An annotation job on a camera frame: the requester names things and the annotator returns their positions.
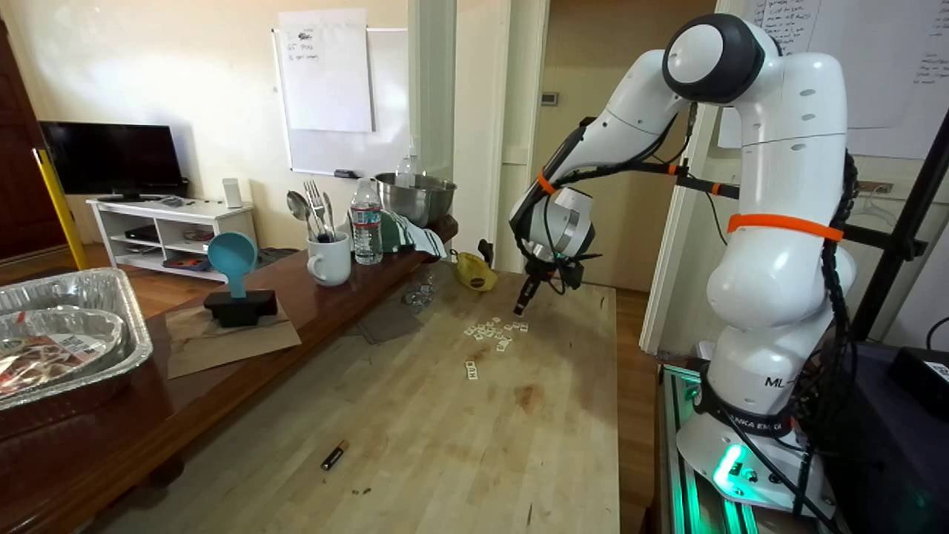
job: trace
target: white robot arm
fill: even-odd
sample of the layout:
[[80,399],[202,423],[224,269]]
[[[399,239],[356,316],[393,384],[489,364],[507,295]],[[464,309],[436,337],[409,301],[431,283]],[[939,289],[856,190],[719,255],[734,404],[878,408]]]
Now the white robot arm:
[[[643,54],[514,211],[510,227],[528,257],[516,310],[557,273],[563,283],[581,281],[593,202],[569,183],[649,169],[643,156],[664,138],[682,100],[740,108],[741,196],[725,260],[706,288],[727,329],[704,378],[704,411],[682,426],[676,448],[727,499],[778,509],[802,509],[805,502],[805,513],[827,516],[833,502],[821,461],[805,448],[787,405],[833,319],[824,242],[839,239],[833,226],[845,205],[845,83],[833,55],[780,55],[759,25],[734,14],[697,16],[664,51]],[[856,264],[844,248],[832,246],[832,255],[833,283],[845,289]]]

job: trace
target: wooden tabletop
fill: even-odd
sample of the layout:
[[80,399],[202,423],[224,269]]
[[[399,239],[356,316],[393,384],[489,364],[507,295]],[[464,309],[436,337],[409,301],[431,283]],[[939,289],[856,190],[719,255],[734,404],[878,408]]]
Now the wooden tabletop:
[[615,289],[423,279],[108,531],[620,531]]
[[385,294],[426,266],[423,255],[356,266],[341,288],[319,288],[305,255],[258,269],[249,288],[276,289],[304,344],[216,371],[169,378],[163,316],[150,319],[154,355],[99,405],[0,438],[0,531],[74,531],[120,496],[176,464],[197,441],[319,355]]

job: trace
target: metal tray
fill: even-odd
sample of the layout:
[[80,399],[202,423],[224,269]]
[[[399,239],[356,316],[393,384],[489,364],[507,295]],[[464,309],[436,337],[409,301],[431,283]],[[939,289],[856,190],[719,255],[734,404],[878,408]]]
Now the metal tray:
[[77,269],[65,276],[47,276],[47,279],[0,288],[0,315],[12,315],[25,309],[56,309],[56,306],[104,309],[120,315],[123,316],[120,349],[111,349],[99,361],[74,374],[65,374],[55,381],[0,398],[0,411],[44,399],[44,398],[56,398],[65,390],[77,390],[96,381],[117,378],[141,367],[153,355],[153,337],[150,337],[141,301],[123,269],[113,269],[113,266]]

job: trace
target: cup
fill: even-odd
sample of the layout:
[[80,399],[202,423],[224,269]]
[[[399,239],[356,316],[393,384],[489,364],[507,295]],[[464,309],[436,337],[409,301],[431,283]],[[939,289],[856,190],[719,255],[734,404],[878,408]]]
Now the cup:
[[338,230],[322,230],[310,239],[305,269],[323,288],[345,283],[354,276],[351,239]]

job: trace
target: tv screen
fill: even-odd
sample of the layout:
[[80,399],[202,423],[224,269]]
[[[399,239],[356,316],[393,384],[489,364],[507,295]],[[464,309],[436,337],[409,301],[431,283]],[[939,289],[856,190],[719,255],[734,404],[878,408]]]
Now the tv screen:
[[40,122],[65,192],[188,196],[166,125]]

